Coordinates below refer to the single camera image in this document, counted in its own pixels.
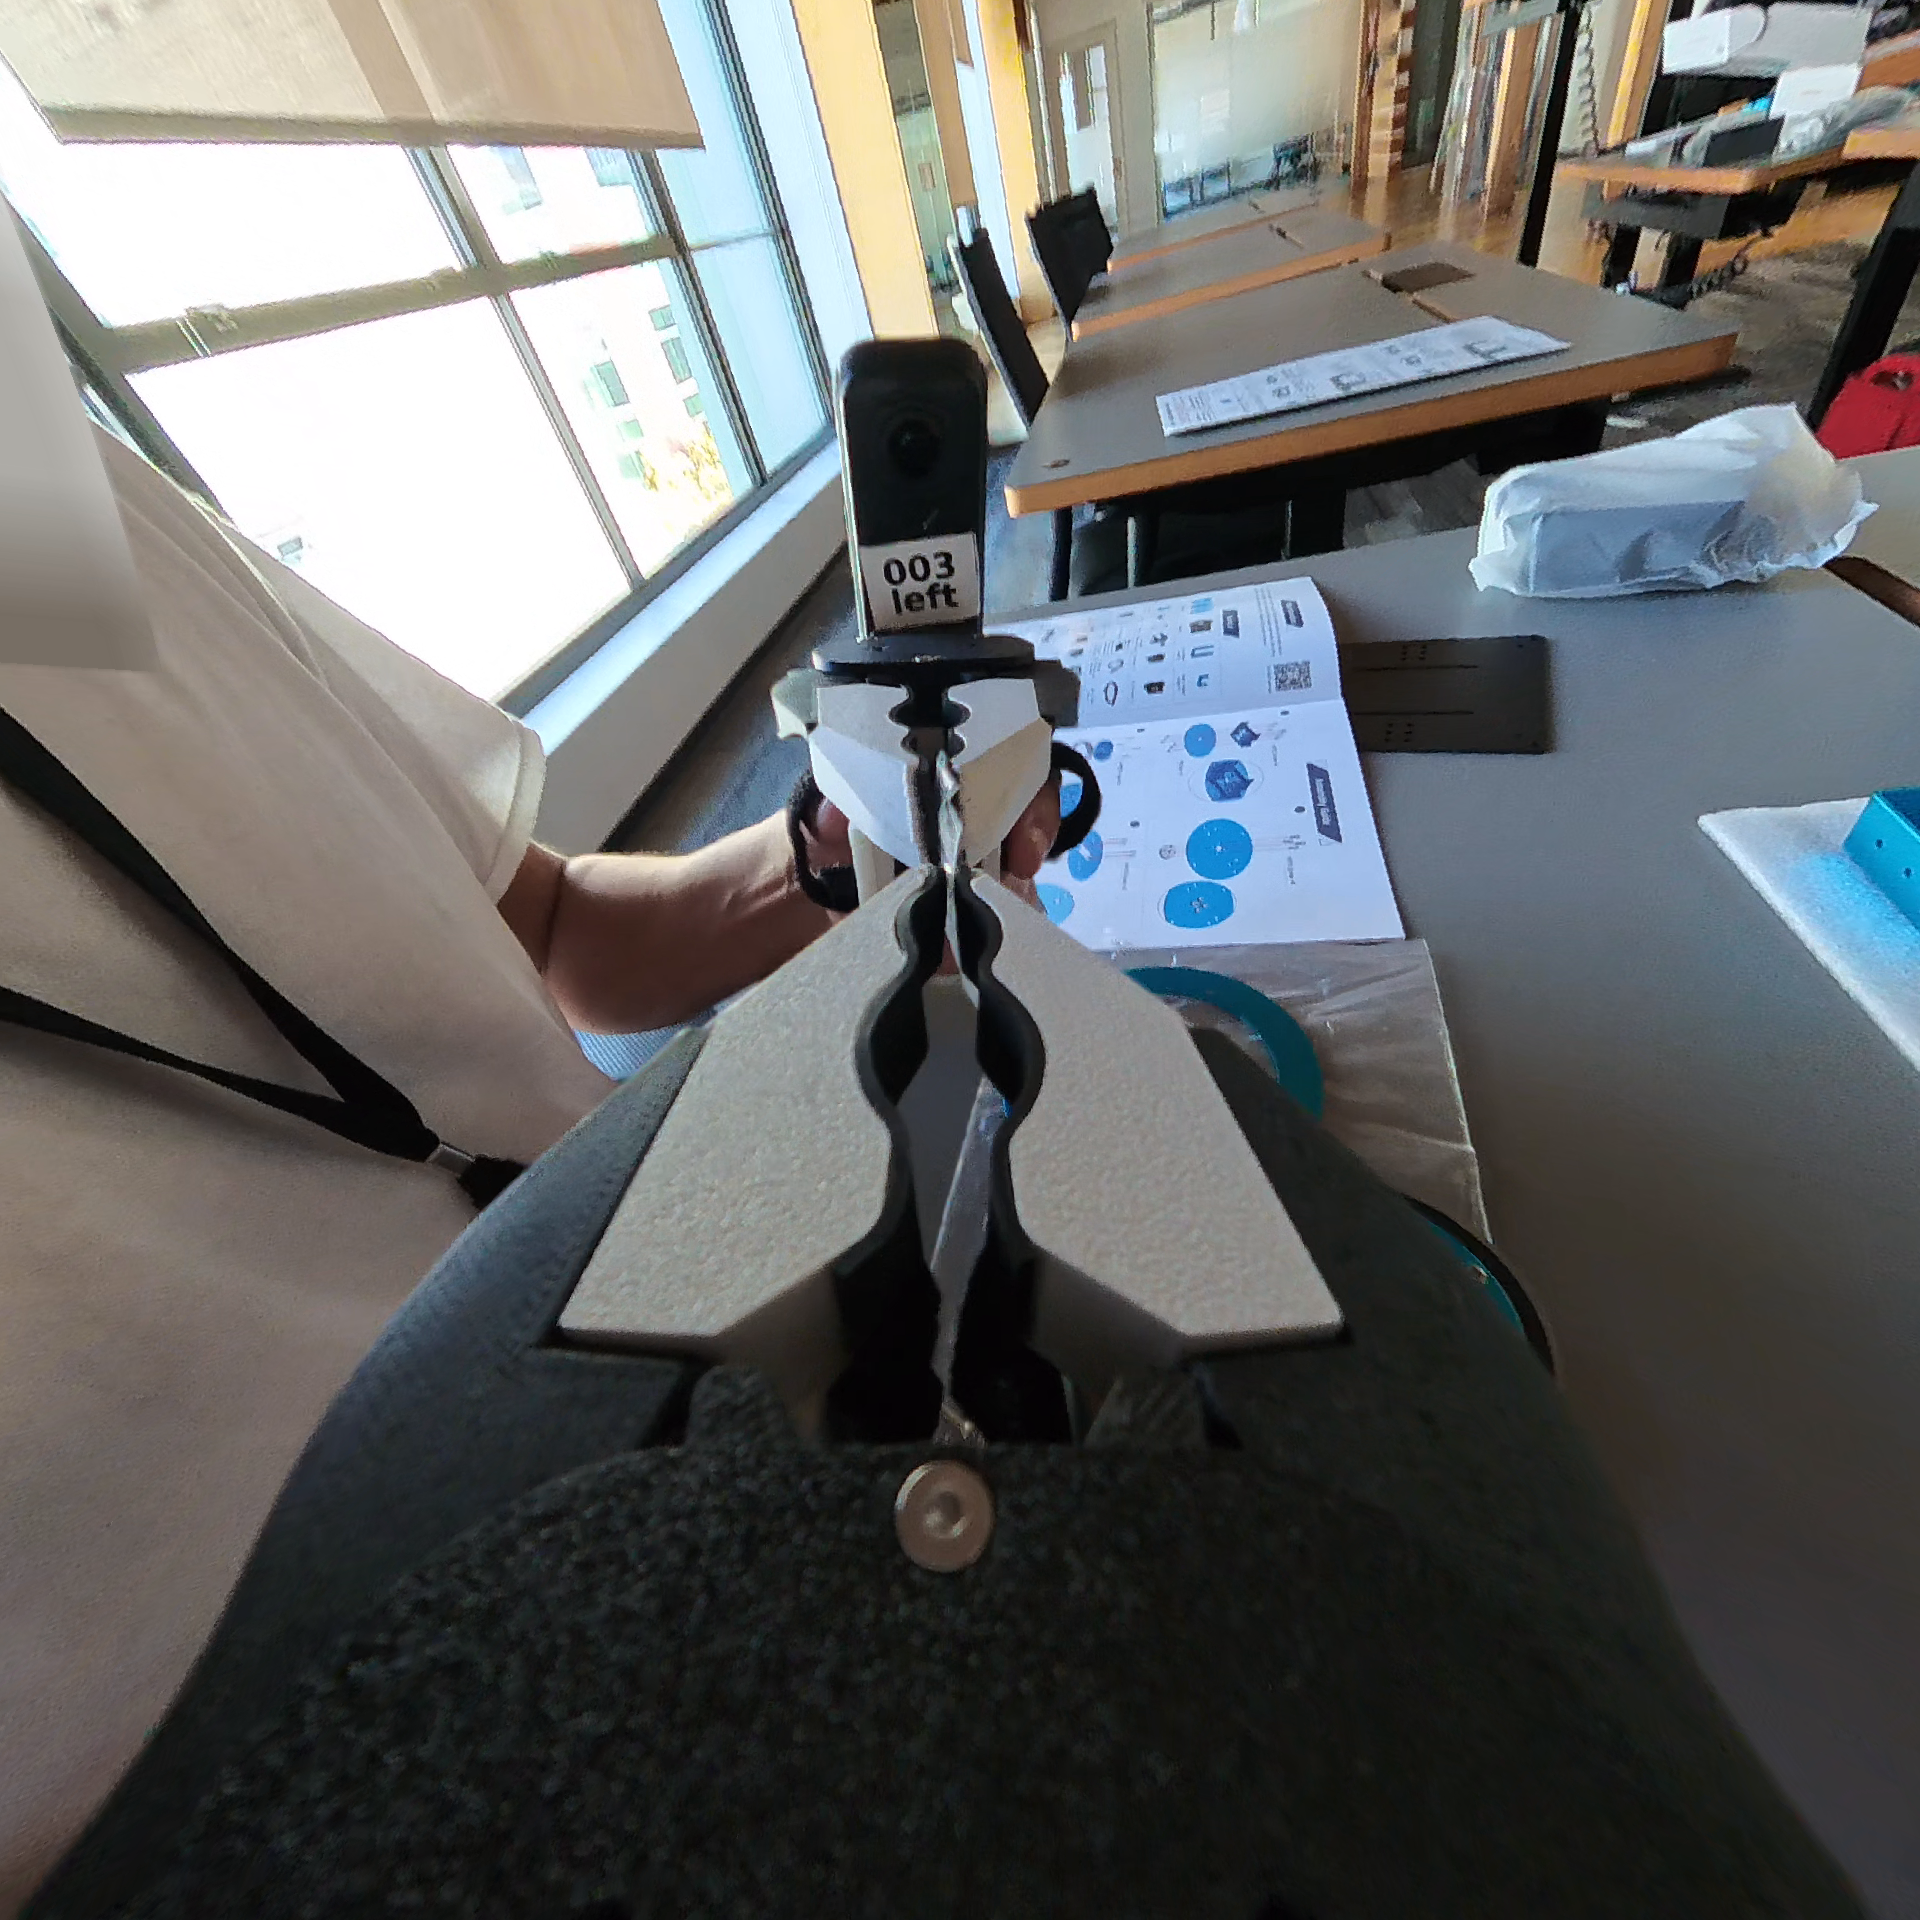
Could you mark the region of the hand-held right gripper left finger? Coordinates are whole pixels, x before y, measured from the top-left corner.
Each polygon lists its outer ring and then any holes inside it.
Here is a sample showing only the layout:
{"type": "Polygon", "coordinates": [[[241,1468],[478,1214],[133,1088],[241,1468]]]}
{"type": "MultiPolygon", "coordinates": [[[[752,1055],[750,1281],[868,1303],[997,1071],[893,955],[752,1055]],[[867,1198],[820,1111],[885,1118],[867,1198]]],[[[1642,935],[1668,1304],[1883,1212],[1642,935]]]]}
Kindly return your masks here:
{"type": "Polygon", "coordinates": [[[939,1294],[898,1103],[944,923],[944,872],[907,870],[708,1025],[564,1337],[750,1364],[828,1433],[936,1430],[939,1294]]]}

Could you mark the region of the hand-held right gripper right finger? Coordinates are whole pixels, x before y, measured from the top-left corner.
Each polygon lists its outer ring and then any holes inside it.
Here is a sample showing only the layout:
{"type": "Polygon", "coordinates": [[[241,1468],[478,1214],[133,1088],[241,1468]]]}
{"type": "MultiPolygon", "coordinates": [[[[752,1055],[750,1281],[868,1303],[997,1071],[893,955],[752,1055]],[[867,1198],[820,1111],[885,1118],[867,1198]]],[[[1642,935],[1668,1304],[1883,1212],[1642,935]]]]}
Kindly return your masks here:
{"type": "Polygon", "coordinates": [[[949,1397],[982,1433],[1069,1433],[1067,1387],[1342,1333],[1342,1310],[1188,1025],[988,878],[954,945],[1004,1103],[949,1397]]]}

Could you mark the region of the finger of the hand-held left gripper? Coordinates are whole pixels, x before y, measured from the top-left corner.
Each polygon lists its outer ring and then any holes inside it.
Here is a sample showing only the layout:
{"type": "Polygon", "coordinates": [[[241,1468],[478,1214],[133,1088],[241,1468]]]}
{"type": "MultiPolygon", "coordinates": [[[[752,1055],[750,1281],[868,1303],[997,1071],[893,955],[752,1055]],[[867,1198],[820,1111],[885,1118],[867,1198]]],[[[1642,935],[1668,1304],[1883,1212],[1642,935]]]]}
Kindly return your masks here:
{"type": "Polygon", "coordinates": [[[942,863],[994,863],[1050,780],[1050,720],[1036,693],[952,693],[949,750],[936,764],[942,863]]]}
{"type": "Polygon", "coordinates": [[[828,683],[818,689],[809,764],[849,833],[904,865],[931,863],[931,759],[898,683],[828,683]]]}

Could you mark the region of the person's left forearm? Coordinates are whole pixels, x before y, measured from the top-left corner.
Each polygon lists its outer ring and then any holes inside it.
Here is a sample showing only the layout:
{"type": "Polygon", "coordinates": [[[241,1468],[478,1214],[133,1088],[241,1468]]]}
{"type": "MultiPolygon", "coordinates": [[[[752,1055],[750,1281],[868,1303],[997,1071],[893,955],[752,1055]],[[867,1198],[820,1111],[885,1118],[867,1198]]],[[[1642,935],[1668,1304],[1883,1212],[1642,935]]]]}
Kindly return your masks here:
{"type": "Polygon", "coordinates": [[[524,851],[496,910],[571,1025],[640,1032],[693,1019],[721,990],[696,928],[691,854],[524,851]]]}

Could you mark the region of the black office chair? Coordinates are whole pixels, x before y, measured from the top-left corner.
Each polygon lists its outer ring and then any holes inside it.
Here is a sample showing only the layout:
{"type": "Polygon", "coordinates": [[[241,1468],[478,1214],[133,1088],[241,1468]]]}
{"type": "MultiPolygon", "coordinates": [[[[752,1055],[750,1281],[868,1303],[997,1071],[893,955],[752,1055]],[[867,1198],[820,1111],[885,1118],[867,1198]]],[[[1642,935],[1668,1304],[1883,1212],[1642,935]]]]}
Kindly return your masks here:
{"type": "Polygon", "coordinates": [[[1050,392],[1050,376],[1005,288],[992,239],[969,228],[949,243],[949,253],[992,365],[1022,428],[1032,428],[1050,392]]]}
{"type": "Polygon", "coordinates": [[[1098,191],[1089,185],[1048,200],[1028,211],[1024,224],[1048,291],[1069,328],[1092,279],[1114,260],[1114,232],[1098,191]]]}

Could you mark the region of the large clear plastic sheet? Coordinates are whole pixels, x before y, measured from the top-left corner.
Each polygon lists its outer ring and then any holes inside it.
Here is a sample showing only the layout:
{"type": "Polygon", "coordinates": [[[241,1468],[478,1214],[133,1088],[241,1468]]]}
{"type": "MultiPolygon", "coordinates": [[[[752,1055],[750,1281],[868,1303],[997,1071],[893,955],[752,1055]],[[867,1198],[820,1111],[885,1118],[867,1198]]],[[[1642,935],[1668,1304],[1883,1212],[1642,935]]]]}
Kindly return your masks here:
{"type": "Polygon", "coordinates": [[[1333,1139],[1397,1191],[1496,1239],[1424,942],[1122,950],[1116,964],[1205,968],[1276,1000],[1312,1045],[1333,1139]]]}

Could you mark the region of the assembly guide booklet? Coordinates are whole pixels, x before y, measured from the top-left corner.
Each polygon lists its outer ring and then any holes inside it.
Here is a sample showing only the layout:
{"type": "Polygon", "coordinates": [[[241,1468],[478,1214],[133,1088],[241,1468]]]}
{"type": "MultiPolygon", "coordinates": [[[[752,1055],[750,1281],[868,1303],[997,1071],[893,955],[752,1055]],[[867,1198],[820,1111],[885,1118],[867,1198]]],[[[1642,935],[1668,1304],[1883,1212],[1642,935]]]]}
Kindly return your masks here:
{"type": "Polygon", "coordinates": [[[1099,813],[1037,876],[1069,936],[1107,953],[1401,940],[1312,581],[1000,625],[1078,679],[1062,741],[1092,765],[1099,813]]]}

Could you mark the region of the round bearing disc assembly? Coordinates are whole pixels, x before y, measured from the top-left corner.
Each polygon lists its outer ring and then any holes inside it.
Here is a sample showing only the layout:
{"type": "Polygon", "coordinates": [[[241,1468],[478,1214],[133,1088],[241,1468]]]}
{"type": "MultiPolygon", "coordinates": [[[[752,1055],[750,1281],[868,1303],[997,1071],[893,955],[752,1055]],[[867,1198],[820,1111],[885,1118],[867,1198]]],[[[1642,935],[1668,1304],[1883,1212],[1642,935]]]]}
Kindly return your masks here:
{"type": "Polygon", "coordinates": [[[1406,1193],[1404,1200],[1421,1214],[1436,1232],[1452,1240],[1458,1260],[1468,1262],[1485,1287],[1489,1296],[1498,1301],[1506,1320],[1518,1327],[1545,1372],[1556,1379],[1556,1357],[1548,1326],[1522,1287],[1516,1271],[1499,1256],[1499,1253],[1481,1237],[1457,1223],[1450,1214],[1424,1200],[1406,1193]]]}

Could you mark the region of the printed paper sheet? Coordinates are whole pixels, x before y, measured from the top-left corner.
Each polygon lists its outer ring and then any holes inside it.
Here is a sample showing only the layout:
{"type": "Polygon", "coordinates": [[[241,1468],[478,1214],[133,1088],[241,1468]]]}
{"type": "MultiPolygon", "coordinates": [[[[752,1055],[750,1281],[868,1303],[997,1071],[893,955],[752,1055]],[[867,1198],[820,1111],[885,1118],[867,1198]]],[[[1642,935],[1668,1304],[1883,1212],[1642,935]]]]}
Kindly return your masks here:
{"type": "Polygon", "coordinates": [[[1318,352],[1156,398],[1161,432],[1195,435],[1565,352],[1571,343],[1501,317],[1468,317],[1381,343],[1318,352]]]}

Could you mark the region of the large window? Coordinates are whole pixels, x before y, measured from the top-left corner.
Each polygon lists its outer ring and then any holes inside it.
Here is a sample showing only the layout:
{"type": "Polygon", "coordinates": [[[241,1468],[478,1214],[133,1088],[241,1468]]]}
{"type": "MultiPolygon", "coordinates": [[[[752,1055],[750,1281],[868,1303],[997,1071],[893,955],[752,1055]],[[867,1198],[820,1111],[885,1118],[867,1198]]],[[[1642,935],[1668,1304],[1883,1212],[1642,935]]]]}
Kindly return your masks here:
{"type": "Polygon", "coordinates": [[[67,140],[5,4],[5,195],[92,398],[270,560],[470,689],[573,664],[826,435],[725,4],[661,4],[699,143],[67,140]]]}

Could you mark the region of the person's beige shirt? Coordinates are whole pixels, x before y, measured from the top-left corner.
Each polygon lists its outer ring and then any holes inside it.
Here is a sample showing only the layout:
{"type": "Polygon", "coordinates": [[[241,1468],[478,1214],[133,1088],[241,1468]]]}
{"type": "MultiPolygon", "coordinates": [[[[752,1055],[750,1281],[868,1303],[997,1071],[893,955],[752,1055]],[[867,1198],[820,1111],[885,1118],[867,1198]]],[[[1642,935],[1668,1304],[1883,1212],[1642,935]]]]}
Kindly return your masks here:
{"type": "MultiPolygon", "coordinates": [[[[541,744],[96,436],[152,670],[5,667],[5,710],[228,945],[473,1155],[605,1092],[496,902],[541,744]]],[[[473,1221],[382,1159],[5,1031],[5,1915],[214,1624],[325,1406],[473,1221]]]]}

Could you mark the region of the beige roller blind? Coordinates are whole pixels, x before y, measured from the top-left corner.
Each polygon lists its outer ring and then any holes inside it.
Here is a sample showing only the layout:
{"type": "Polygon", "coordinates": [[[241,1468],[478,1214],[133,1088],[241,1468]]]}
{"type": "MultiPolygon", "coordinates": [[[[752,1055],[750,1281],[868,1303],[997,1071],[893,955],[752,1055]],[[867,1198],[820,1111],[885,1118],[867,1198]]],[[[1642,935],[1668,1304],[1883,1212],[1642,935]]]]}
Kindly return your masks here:
{"type": "Polygon", "coordinates": [[[5,1],[62,140],[699,149],[654,1],[5,1]]]}

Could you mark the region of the wooden workbench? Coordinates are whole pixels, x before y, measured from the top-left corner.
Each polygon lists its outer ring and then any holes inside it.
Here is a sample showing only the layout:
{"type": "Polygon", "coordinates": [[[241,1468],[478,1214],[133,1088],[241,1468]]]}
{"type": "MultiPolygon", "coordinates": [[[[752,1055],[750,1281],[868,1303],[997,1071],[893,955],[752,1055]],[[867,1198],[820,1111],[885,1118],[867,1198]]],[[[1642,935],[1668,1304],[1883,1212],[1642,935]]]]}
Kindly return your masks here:
{"type": "Polygon", "coordinates": [[[1642,291],[1683,303],[1702,248],[1790,228],[1804,198],[1849,198],[1915,166],[1915,4],[1872,4],[1861,63],[1777,77],[1665,76],[1665,24],[1729,4],[1624,4],[1616,87],[1579,149],[1550,152],[1528,213],[1534,260],[1550,191],[1582,196],[1603,235],[1598,279],[1626,288],[1642,239],[1666,239],[1642,291]]]}

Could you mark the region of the white cardboard box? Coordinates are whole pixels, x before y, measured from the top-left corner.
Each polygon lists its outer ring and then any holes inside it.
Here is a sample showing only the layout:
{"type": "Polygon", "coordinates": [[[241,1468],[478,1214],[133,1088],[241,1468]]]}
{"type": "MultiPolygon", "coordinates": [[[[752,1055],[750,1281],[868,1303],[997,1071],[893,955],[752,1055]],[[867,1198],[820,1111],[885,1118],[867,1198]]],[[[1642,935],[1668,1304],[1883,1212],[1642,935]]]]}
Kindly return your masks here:
{"type": "Polygon", "coordinates": [[[1777,77],[1797,65],[1861,63],[1875,9],[1729,4],[1665,24],[1665,76],[1777,77]]]}

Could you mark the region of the blue U-shaped metal bracket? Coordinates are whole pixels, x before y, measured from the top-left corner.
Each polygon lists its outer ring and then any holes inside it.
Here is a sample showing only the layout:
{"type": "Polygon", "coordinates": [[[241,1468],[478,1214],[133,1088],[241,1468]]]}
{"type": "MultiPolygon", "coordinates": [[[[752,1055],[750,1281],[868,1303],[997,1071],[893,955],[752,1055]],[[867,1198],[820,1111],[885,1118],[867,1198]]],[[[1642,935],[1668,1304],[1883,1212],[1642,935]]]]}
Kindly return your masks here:
{"type": "Polygon", "coordinates": [[[1864,801],[1842,838],[1842,852],[1914,928],[1920,925],[1917,825],[1917,787],[1881,789],[1864,801]]]}

